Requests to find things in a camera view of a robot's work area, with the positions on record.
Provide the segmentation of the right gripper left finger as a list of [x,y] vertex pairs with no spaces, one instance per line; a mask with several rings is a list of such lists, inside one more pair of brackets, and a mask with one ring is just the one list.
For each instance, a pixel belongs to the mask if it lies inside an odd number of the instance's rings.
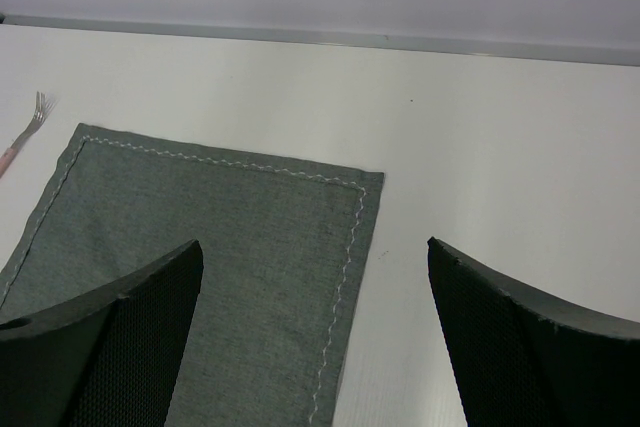
[[4,426],[162,426],[200,293],[192,240],[147,266],[1,325]]

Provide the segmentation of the grey cloth napkin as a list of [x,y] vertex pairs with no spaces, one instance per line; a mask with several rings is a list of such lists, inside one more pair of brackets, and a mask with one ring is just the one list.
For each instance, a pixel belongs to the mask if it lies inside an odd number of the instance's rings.
[[190,241],[201,291],[170,426],[329,426],[384,176],[79,125],[1,273],[1,317]]

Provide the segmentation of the pink handled fork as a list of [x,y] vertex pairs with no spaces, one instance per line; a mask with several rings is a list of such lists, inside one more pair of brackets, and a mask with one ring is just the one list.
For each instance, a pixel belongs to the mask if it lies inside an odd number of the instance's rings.
[[57,104],[57,99],[50,94],[38,91],[35,99],[35,109],[26,128],[17,136],[1,157],[0,176],[3,177],[17,155],[28,140],[44,125]]

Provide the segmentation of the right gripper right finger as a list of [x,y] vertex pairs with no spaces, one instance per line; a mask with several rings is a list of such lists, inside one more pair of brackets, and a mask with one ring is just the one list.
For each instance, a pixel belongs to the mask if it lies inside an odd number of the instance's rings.
[[553,296],[437,238],[428,247],[468,425],[638,425],[638,323]]

